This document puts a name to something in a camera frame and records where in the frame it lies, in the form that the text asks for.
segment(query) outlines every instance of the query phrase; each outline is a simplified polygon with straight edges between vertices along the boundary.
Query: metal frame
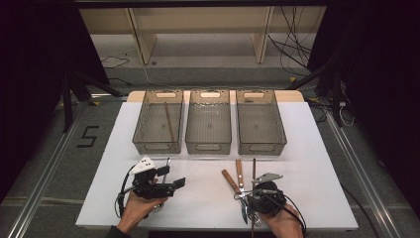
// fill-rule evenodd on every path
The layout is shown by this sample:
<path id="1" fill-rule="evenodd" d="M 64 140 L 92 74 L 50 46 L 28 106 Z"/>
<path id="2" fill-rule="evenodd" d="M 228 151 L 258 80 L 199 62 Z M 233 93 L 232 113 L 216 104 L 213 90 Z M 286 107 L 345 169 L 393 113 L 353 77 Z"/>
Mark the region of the metal frame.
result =
<path id="1" fill-rule="evenodd" d="M 176 7 L 266 7 L 266 6 L 331 6 L 357 5 L 351 0 L 74 0 L 57 2 L 39 0 L 44 6 L 73 6 L 78 9 L 95 8 L 176 8 Z"/>
<path id="2" fill-rule="evenodd" d="M 59 163 L 67 149 L 68 143 L 74 133 L 74 129 L 77 125 L 77 122 L 82 115 L 83 111 L 87 107 L 87 102 L 81 102 L 77 106 L 77 110 L 74 113 L 74 123 L 69 127 L 67 133 L 63 133 L 61 139 L 58 142 L 58 145 L 55 148 L 49 162 L 47 163 L 46 168 L 43 171 L 40 179 L 38 180 L 37 185 L 32 191 L 31 195 L 28 197 L 25 206 L 22 208 L 18 217 L 16 218 L 9 234 L 8 238 L 17 238 L 23 237 L 26 230 L 28 229 L 32 218 L 37 211 L 37 208 L 40 204 L 41 198 L 44 196 L 44 193 L 47 191 L 47 188 L 52 180 L 56 169 L 58 168 Z"/>
<path id="3" fill-rule="evenodd" d="M 344 133 L 343 128 L 339 128 L 339 126 L 334 122 L 331 113 L 326 113 L 328 124 L 330 124 L 330 127 L 333 130 L 333 133 L 337 138 L 337 141 L 339 142 L 353 173 L 355 174 L 356 180 L 358 181 L 358 184 L 361 187 L 383 234 L 387 238 L 401 237 L 392 216 L 377 193 L 376 188 L 374 187 L 368 172 L 364 169 L 361 161 L 359 160 L 358 155 L 353 150 L 353 147 Z"/>

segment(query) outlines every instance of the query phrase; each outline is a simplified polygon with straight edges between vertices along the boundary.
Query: floor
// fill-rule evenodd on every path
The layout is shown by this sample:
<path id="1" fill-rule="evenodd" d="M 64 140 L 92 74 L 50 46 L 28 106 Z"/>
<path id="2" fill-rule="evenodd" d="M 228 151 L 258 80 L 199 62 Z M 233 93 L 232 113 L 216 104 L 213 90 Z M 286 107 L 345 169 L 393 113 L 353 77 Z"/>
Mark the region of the floor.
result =
<path id="1" fill-rule="evenodd" d="M 286 39 L 284 34 L 272 37 L 280 42 Z M 315 35 L 303 34 L 299 39 L 305 37 L 304 46 L 311 48 Z M 290 85 L 291 80 L 308 73 L 297 62 L 280 54 L 272 43 L 267 44 L 264 62 L 256 63 L 251 38 L 244 34 L 158 35 L 151 62 L 145 66 L 140 64 L 131 36 L 92 36 L 92 40 L 103 60 L 111 86 L 122 92 L 210 86 L 281 89 Z M 297 61 L 306 63 L 305 57 L 301 59 L 297 51 L 289 49 L 288 52 Z M 317 80 L 314 80 L 300 88 L 305 98 L 319 99 L 313 91 L 316 83 Z M 57 106 L 34 158 L 27 162 L 0 206 L 0 237 L 7 237 L 17 218 L 28 214 L 24 222 L 27 226 L 21 233 L 24 237 L 106 235 L 106 229 L 87 230 L 74 223 L 125 98 L 103 96 L 103 91 L 94 87 L 89 89 L 96 95 L 91 103 L 77 103 L 73 98 L 76 120 L 71 133 L 62 133 L 63 108 L 61 104 Z M 343 120 L 349 126 L 337 128 L 328 107 L 320 103 L 325 105 L 328 98 L 310 103 L 314 120 L 340 182 L 351 193 L 345 192 L 360 228 L 346 233 L 309 232 L 309 237 L 374 237 L 373 227 L 378 237 L 418 237 L 420 220 L 381 165 L 363 126 L 358 124 L 357 118 L 352 120 L 350 111 L 343 110 Z M 91 142 L 82 138 L 88 127 L 96 140 L 92 147 L 83 147 Z M 51 169 L 50 176 L 45 173 L 46 168 Z M 28 201 L 37 193 L 40 195 L 34 202 L 37 205 L 26 209 L 30 212 L 23 214 L 30 203 Z M 369 224 L 364 210 L 372 224 Z M 142 229 L 133 233 L 133 237 L 216 235 L 244 237 L 248 234 L 156 233 Z"/>

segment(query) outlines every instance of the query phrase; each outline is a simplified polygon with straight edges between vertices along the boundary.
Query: aluminum rail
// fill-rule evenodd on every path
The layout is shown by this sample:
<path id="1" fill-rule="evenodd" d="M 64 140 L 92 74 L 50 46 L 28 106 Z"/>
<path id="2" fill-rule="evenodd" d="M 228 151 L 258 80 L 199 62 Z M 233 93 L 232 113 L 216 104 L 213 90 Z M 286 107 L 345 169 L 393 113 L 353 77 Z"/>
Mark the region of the aluminum rail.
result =
<path id="1" fill-rule="evenodd" d="M 29 196 L 24 207 L 22 208 L 21 212 L 16 218 L 7 237 L 18 238 L 23 237 L 25 235 L 25 232 L 28 229 L 31 220 L 34 217 L 35 212 L 37 211 L 40 201 L 43 198 L 50 184 L 50 181 L 52 180 L 55 174 L 56 168 L 58 168 L 59 162 L 61 161 L 65 150 L 67 149 L 68 142 L 70 141 L 74 133 L 74 129 L 77 125 L 77 122 L 83 111 L 86 109 L 87 105 L 88 102 L 80 102 L 77 106 L 76 111 L 74 113 L 74 123 L 72 123 L 67 133 L 64 133 L 61 136 L 58 145 L 56 146 L 46 168 L 43 171 L 43 174 L 41 175 L 33 192 Z"/>
<path id="2" fill-rule="evenodd" d="M 355 174 L 356 180 L 358 181 L 359 186 L 361 187 L 383 234 L 387 238 L 400 238 L 401 235 L 398 232 L 395 222 L 393 221 L 389 211 L 377 193 L 374 184 L 371 181 L 367 171 L 364 169 L 361 161 L 359 160 L 358 155 L 353 150 L 353 147 L 343 128 L 338 127 L 329 112 L 327 112 L 327 117 L 328 123 L 330 124 L 330 127 L 332 128 L 337 141 L 339 142 L 340 147 L 342 148 L 346 159 L 348 160 L 349 165 Z"/>

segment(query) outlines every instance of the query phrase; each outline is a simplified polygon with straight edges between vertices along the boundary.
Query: gray floor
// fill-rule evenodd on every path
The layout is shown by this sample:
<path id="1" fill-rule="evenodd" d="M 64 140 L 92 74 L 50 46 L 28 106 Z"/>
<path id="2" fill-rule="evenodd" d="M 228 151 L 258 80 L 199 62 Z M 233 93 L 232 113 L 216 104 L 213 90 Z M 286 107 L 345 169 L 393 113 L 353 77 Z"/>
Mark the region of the gray floor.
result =
<path id="1" fill-rule="evenodd" d="M 279 40 L 284 39 L 282 35 L 275 37 Z M 307 73 L 305 69 L 298 68 L 287 59 L 281 58 L 271 44 L 268 44 L 264 63 L 256 63 L 249 36 L 245 35 L 158 36 L 151 59 L 154 64 L 149 63 L 145 67 L 142 67 L 137 61 L 138 58 L 130 37 L 93 36 L 92 38 L 103 59 L 115 56 L 130 60 L 124 65 L 106 69 L 110 78 L 119 78 L 131 83 L 128 85 L 119 79 L 112 79 L 111 86 L 122 92 L 170 86 L 183 88 L 196 86 L 284 88 L 290 84 L 290 78 L 294 75 L 279 65 L 280 59 L 282 59 L 283 66 L 290 65 L 296 72 Z M 120 61 L 114 59 L 114 61 L 104 62 L 104 65 L 113 67 L 119 63 Z M 315 97 L 313 92 L 315 85 L 316 81 L 313 81 L 300 90 L 305 97 Z M 92 93 L 103 93 L 94 87 L 91 87 L 90 90 Z M 115 98 L 92 101 L 99 103 L 91 103 L 81 114 L 68 147 L 30 222 L 25 237 L 104 237 L 107 232 L 106 230 L 87 230 L 74 225 L 123 102 Z M 324 112 L 319 108 L 312 107 L 312 111 L 314 120 L 319 120 L 324 115 Z M 344 111 L 344 114 L 345 117 L 352 118 L 349 112 Z M 340 182 L 361 202 L 379 231 L 380 237 L 386 237 L 381 232 L 374 212 L 356 180 L 330 123 L 323 121 L 317 125 Z M 89 133 L 97 137 L 94 146 L 90 148 L 77 147 L 90 142 L 90 140 L 86 141 L 81 138 L 87 126 L 98 126 L 98 128 L 89 130 Z M 63 108 L 58 105 L 33 159 L 27 162 L 0 206 L 0 237 L 7 237 L 13 222 L 25 205 L 26 199 L 37 185 L 62 136 L 62 128 Z M 364 128 L 356 121 L 352 127 L 344 126 L 343 130 L 351 141 L 378 195 L 391 214 L 401 237 L 418 237 L 420 234 L 419 218 L 406 202 L 386 168 L 377 163 L 380 158 L 371 148 Z M 347 194 L 346 196 L 360 223 L 360 228 L 346 233 L 310 232 L 310 237 L 374 237 L 372 228 L 362 210 L 353 199 Z M 328 204 L 325 207 L 320 207 L 321 215 L 323 209 L 328 209 Z M 148 237 L 148 232 L 139 229 L 133 233 L 133 237 Z"/>

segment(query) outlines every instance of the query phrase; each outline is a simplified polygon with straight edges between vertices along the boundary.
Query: tripod leg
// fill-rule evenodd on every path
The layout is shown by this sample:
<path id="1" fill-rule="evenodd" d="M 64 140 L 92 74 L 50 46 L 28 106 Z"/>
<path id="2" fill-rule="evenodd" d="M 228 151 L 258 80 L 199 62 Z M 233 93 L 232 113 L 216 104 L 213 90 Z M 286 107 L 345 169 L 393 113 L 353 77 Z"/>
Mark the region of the tripod leg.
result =
<path id="1" fill-rule="evenodd" d="M 122 97 L 122 96 L 127 96 L 128 95 L 127 93 L 125 93 L 125 94 L 124 93 L 121 93 L 120 91 L 117 91 L 114 88 L 112 88 L 112 87 L 110 87 L 110 86 L 108 86 L 106 84 L 103 84 L 102 82 L 99 82 L 98 80 L 94 79 L 93 77 L 87 75 L 84 72 L 74 72 L 73 74 L 77 78 L 80 78 L 83 81 L 85 81 L 87 83 L 90 83 L 90 84 L 96 86 L 97 88 L 102 89 L 102 90 L 110 93 L 113 96 Z"/>
<path id="2" fill-rule="evenodd" d="M 325 73 L 325 70 L 327 69 L 327 67 L 325 65 L 319 67 L 318 69 L 316 69 L 314 72 L 312 72 L 310 75 L 300 79 L 298 82 L 293 83 L 293 85 L 286 87 L 286 90 L 296 90 L 297 88 L 305 85 L 306 83 L 312 81 L 313 79 L 319 77 L 321 74 Z"/>
<path id="3" fill-rule="evenodd" d="M 68 128 L 70 128 L 71 123 L 73 122 L 73 112 L 71 110 L 71 97 L 70 97 L 70 86 L 67 75 L 64 76 L 62 80 L 62 102 L 64 104 L 64 130 L 63 133 L 66 133 Z"/>
<path id="4" fill-rule="evenodd" d="M 340 117 L 340 100 L 341 100 L 341 77 L 336 70 L 334 75 L 334 90 L 333 90 L 333 118 L 339 127 L 342 127 Z"/>

